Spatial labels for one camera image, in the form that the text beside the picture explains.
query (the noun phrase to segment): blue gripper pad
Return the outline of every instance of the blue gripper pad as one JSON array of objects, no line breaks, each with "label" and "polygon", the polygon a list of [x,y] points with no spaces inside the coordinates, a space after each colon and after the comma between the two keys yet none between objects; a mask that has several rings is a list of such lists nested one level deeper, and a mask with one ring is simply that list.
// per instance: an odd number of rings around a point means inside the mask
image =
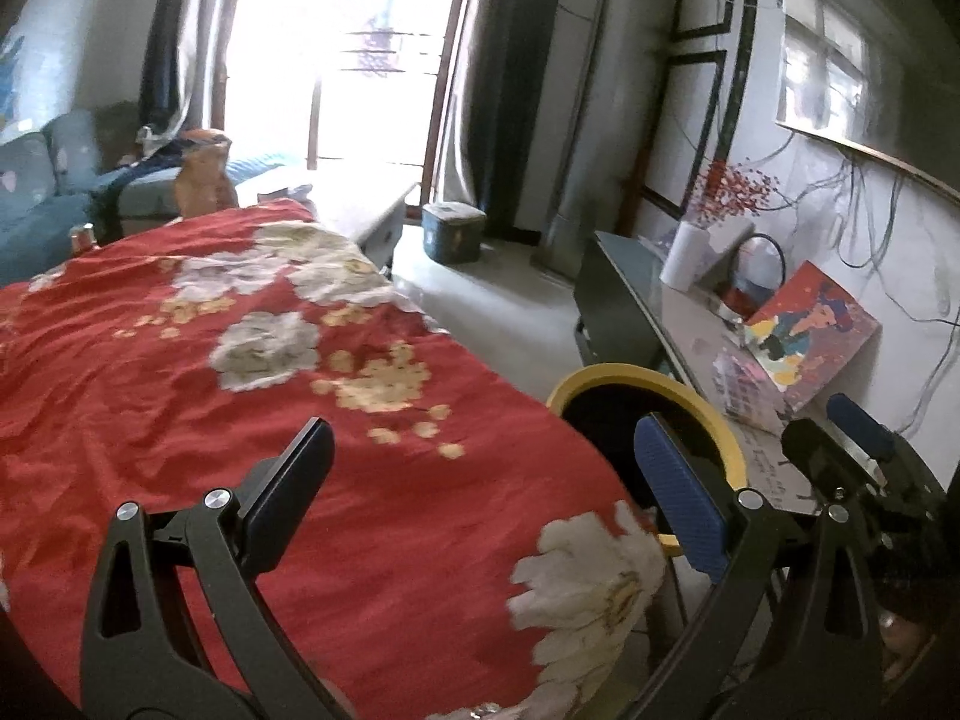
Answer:
[{"label": "blue gripper pad", "polygon": [[654,416],[645,416],[634,432],[634,454],[683,555],[717,584],[727,570],[727,524],[690,467],[685,450]]},{"label": "blue gripper pad", "polygon": [[890,431],[845,394],[839,392],[830,396],[827,416],[874,460],[889,460],[894,456],[894,439]]}]

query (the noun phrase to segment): dark curtain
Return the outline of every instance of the dark curtain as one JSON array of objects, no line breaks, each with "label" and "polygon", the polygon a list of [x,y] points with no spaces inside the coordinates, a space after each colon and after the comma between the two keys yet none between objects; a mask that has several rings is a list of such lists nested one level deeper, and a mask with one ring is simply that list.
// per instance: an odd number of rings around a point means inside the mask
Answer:
[{"label": "dark curtain", "polygon": [[491,0],[477,52],[467,155],[487,233],[511,237],[558,0]]},{"label": "dark curtain", "polygon": [[184,0],[158,0],[150,27],[140,84],[140,124],[165,132],[181,109],[179,91],[179,25]]}]

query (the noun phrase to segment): bottle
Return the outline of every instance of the bottle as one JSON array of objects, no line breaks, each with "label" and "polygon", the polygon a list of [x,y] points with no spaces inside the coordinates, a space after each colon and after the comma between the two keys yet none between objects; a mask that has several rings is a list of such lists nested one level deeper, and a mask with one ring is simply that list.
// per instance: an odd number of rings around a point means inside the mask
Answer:
[{"label": "bottle", "polygon": [[74,257],[79,257],[86,252],[97,250],[97,237],[93,234],[93,225],[77,224],[70,228],[70,250]]}]

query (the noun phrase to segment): yellow rim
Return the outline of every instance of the yellow rim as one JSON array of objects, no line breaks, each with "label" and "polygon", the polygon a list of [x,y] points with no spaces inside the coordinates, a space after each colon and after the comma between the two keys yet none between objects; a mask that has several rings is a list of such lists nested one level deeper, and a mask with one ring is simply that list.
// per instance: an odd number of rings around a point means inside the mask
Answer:
[{"label": "yellow rim", "polygon": [[[727,420],[689,386],[675,382],[662,373],[656,372],[656,370],[646,370],[646,368],[626,365],[622,362],[603,362],[601,365],[589,365],[561,381],[557,385],[557,389],[554,389],[547,399],[546,406],[555,415],[563,416],[563,410],[581,392],[593,389],[594,386],[606,384],[639,386],[642,389],[648,389],[648,391],[663,395],[674,403],[683,406],[704,426],[713,442],[716,443],[720,459],[723,461],[727,484],[734,490],[747,487],[747,464],[743,459],[740,444],[737,443]],[[676,536],[660,535],[659,540],[664,552],[669,557],[683,555],[683,550],[680,549],[680,543],[678,543]]]}]

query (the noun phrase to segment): screw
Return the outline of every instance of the screw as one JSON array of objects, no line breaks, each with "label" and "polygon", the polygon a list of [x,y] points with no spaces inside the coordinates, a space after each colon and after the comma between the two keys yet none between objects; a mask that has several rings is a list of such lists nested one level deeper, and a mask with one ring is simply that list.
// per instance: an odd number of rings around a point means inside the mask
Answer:
[{"label": "screw", "polygon": [[222,509],[230,502],[229,490],[211,490],[203,498],[203,505],[208,509]]},{"label": "screw", "polygon": [[133,503],[133,501],[128,501],[123,504],[119,509],[117,509],[117,519],[121,522],[126,522],[128,519],[133,519],[136,517],[136,513],[140,511],[140,507]]},{"label": "screw", "polygon": [[756,490],[743,490],[736,499],[744,509],[750,509],[752,512],[763,508],[763,496]]},{"label": "screw", "polygon": [[830,515],[830,519],[834,522],[839,522],[841,525],[850,520],[850,512],[839,504],[833,504],[832,507],[827,509],[827,514]]}]

